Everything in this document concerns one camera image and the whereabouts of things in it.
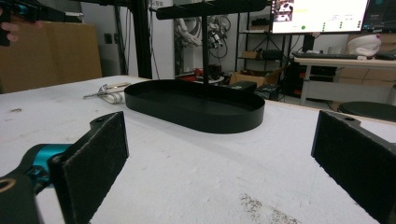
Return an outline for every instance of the table surface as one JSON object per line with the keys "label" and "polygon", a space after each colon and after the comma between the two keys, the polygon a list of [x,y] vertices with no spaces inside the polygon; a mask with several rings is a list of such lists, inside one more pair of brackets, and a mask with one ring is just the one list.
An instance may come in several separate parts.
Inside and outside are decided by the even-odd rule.
{"label": "table surface", "polygon": [[338,67],[359,67],[372,69],[396,69],[396,61],[386,60],[348,60],[348,59],[316,59],[316,58],[294,58],[300,64]]}
{"label": "table surface", "polygon": [[[97,223],[376,223],[310,156],[318,110],[266,101],[262,125],[201,133],[111,105],[83,100],[104,77],[0,95],[0,175],[41,144],[73,144],[89,122],[123,111],[130,158],[92,219]],[[361,118],[396,142],[396,124]],[[46,223],[63,223],[54,189],[37,195]]]}

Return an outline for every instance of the metal rack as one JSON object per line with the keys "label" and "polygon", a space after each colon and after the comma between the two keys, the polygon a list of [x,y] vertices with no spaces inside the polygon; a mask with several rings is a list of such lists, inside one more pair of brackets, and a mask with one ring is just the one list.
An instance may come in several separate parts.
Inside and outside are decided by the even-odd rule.
{"label": "metal rack", "polygon": [[[242,57],[241,55],[239,55],[238,51],[239,51],[239,44],[240,44],[240,35],[245,35],[246,36],[246,41],[245,41],[245,50],[248,50],[248,43],[249,43],[249,38],[252,35],[261,35],[263,36],[263,41],[262,43],[265,46],[265,49],[269,48],[270,43],[272,43],[277,49],[281,50],[282,52],[285,51],[285,46],[286,46],[286,39],[287,36],[286,35],[282,35],[282,43],[281,43],[281,47],[278,47],[278,44],[274,42],[273,40],[273,36],[270,34],[268,31],[263,30],[262,32],[246,32],[246,31],[241,31],[241,27],[240,27],[240,21],[241,21],[241,14],[238,13],[238,23],[237,23],[237,33],[236,33],[236,47],[235,47],[235,67],[234,67],[234,71],[237,71],[237,67],[238,67],[238,61],[239,60],[244,60],[244,69],[247,69],[247,60],[255,60],[255,61],[263,61],[264,63],[264,67],[267,67],[267,62],[271,61],[271,60],[267,60],[267,59],[263,59],[263,58],[257,58],[257,59],[253,59],[253,58],[246,58],[246,57]],[[246,25],[246,30],[249,30],[249,24],[250,24],[250,13],[247,13],[247,25]],[[284,64],[284,59],[285,57],[282,55],[281,57],[277,58],[277,60],[279,61],[279,67],[282,67]]]}

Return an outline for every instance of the dark stain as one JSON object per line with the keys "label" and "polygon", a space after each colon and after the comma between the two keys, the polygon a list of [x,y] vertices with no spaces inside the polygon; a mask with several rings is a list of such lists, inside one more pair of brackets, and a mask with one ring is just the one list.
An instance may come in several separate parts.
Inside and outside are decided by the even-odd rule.
{"label": "dark stain", "polygon": [[262,224],[262,211],[271,211],[271,222],[269,224],[301,224],[302,222],[296,218],[290,217],[283,212],[271,206],[265,206],[257,200],[253,200],[247,194],[241,195],[241,205],[244,206],[245,211],[249,213],[252,220],[257,224]]}
{"label": "dark stain", "polygon": [[22,112],[22,109],[21,109],[21,108],[16,108],[16,109],[10,110],[9,112],[11,112],[11,113],[18,113],[18,112]]}

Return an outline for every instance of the keyboard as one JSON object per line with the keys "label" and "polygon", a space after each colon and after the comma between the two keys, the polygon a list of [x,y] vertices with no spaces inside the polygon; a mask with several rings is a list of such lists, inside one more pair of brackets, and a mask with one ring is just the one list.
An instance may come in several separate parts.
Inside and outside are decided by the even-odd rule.
{"label": "keyboard", "polygon": [[375,55],[375,58],[378,60],[395,61],[396,60],[396,51],[378,52]]}
{"label": "keyboard", "polygon": [[293,52],[292,55],[296,58],[311,58],[311,59],[350,59],[357,60],[358,55],[354,54],[321,54],[321,53],[302,53]]}

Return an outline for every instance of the cable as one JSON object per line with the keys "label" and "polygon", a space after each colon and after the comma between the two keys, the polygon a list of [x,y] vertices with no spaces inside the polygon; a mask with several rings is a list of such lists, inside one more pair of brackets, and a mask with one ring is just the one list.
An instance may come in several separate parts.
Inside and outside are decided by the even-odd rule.
{"label": "cable", "polygon": [[224,26],[224,30],[225,30],[225,32],[228,32],[230,29],[231,29],[231,22],[230,22],[230,19],[228,19],[228,17],[226,17],[226,16],[220,16],[220,24],[222,24],[222,20],[223,19],[225,19],[227,22],[228,22],[228,24],[229,24],[229,26],[228,26],[228,28],[227,28],[227,26]]}
{"label": "cable", "polygon": [[131,34],[131,32],[132,32],[132,27],[131,27],[132,16],[131,16],[131,14],[132,14],[132,12],[128,9],[126,13],[129,15],[129,20],[127,21],[129,23],[129,25],[128,25],[128,56],[127,56],[127,58],[128,58],[128,75],[129,75],[129,60],[130,60],[130,56],[131,56],[131,35],[132,35]]}
{"label": "cable", "polygon": [[330,110],[332,110],[332,111],[334,111],[334,112],[337,112],[337,111],[334,110],[334,109],[332,108],[332,106],[330,105],[330,101],[326,101],[326,105],[329,107]]}
{"label": "cable", "polygon": [[366,74],[364,74],[364,77],[363,77],[363,79],[361,80],[361,85],[363,85],[364,79],[366,79],[366,77],[367,77],[367,75],[369,74],[369,72],[370,72],[370,69],[367,69]]}
{"label": "cable", "polygon": [[255,51],[262,43],[264,43],[268,39],[268,36],[266,36],[262,42],[260,42],[256,47],[254,47],[253,51]]}
{"label": "cable", "polygon": [[217,55],[214,55],[211,50],[209,51],[209,54],[217,59],[225,58],[225,56],[227,56],[227,53],[228,53],[228,46],[227,46],[227,42],[225,41],[225,39],[223,39],[223,44],[224,44],[224,48],[225,48],[225,52],[223,55],[219,56],[219,47],[216,48]]}
{"label": "cable", "polygon": [[300,51],[303,47],[311,45],[312,43],[315,42],[316,39],[318,39],[319,36],[316,36],[313,40],[309,41],[308,43],[305,43],[302,47],[300,47],[299,49],[297,49],[297,52]]}
{"label": "cable", "polygon": [[290,51],[292,51],[296,47],[299,40],[300,40],[300,35],[298,35],[298,38],[297,38],[296,42],[294,43],[293,47],[290,48]]}
{"label": "cable", "polygon": [[199,17],[195,17],[195,26],[189,33],[191,35],[197,35],[197,37],[199,37],[201,35],[201,30],[201,19]]}
{"label": "cable", "polygon": [[219,49],[217,50],[217,54],[218,54],[218,61],[219,61],[219,65],[221,67],[221,61],[220,61],[220,57],[219,57]]}
{"label": "cable", "polygon": [[153,22],[153,17],[152,17],[152,10],[149,13],[149,31],[150,31],[150,46],[151,46],[151,56],[154,60],[154,66],[155,66],[155,71],[157,72],[157,78],[160,80],[160,74],[158,73],[158,66],[157,66],[157,60],[155,59],[155,54],[154,54],[154,47],[152,45],[152,40],[154,36],[154,22]]}
{"label": "cable", "polygon": [[128,11],[129,8],[126,9],[125,12],[125,42],[123,43],[123,45],[126,47],[126,44],[129,44],[129,42],[127,42],[128,40]]}
{"label": "cable", "polygon": [[184,66],[183,62],[183,45],[182,45],[182,37],[177,35],[177,32],[175,32],[175,37],[174,38],[174,46],[175,46],[175,71],[176,75],[179,75],[182,71],[180,68]]}
{"label": "cable", "polygon": [[128,74],[128,63],[126,62],[124,51],[125,47],[123,46],[123,36],[122,36],[122,26],[120,19],[120,7],[114,6],[116,26],[117,26],[117,34],[119,36],[118,46],[119,46],[119,58],[120,58],[120,70],[123,74]]}

